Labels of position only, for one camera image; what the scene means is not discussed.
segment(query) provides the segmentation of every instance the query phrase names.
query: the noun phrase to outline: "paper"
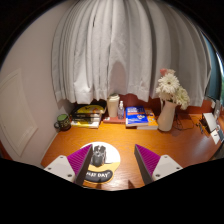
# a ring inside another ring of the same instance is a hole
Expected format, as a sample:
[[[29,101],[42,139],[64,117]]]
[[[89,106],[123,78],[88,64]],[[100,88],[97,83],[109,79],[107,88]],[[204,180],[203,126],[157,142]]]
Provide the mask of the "paper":
[[[216,130],[214,130],[214,131],[211,133],[211,136],[212,136],[212,138],[213,138],[215,144],[217,144],[218,141],[219,141],[219,139],[220,139],[218,132],[217,132]]]

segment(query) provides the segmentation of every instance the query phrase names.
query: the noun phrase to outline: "computer mouse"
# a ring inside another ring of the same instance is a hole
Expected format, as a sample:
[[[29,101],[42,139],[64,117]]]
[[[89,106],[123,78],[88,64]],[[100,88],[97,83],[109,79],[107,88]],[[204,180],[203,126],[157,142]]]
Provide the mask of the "computer mouse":
[[[96,167],[102,166],[105,162],[105,158],[106,158],[106,147],[95,146],[93,150],[91,164]]]

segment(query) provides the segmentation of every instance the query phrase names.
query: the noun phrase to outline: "cup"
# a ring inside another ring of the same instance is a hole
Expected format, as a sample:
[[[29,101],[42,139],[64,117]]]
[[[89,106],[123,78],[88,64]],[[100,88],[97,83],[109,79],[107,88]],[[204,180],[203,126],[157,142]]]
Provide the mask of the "cup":
[[[58,131],[67,131],[71,128],[71,122],[67,114],[61,114],[57,117],[57,122],[54,123],[54,127]]]
[[[117,117],[119,100],[120,100],[120,97],[116,93],[111,94],[107,98],[107,108],[108,108],[109,117]]]

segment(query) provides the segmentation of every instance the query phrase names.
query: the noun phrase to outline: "mouse pad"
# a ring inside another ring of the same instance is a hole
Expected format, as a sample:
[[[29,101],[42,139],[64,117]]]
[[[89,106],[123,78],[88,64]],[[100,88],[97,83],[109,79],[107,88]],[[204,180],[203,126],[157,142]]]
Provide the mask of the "mouse pad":
[[[111,181],[114,172],[120,165],[121,159],[119,152],[115,147],[105,142],[91,142],[82,146],[82,148],[89,144],[93,145],[93,156],[86,173],[85,182],[103,184]],[[97,154],[98,152],[102,153],[103,162],[94,161],[94,153]]]

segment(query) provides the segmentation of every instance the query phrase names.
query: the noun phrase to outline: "bottle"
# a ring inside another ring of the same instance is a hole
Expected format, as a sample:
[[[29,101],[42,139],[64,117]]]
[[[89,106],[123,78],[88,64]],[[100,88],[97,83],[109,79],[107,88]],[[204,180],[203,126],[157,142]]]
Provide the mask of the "bottle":
[[[120,105],[118,106],[118,119],[123,119],[124,118],[124,106],[123,106],[123,101],[120,101]]]

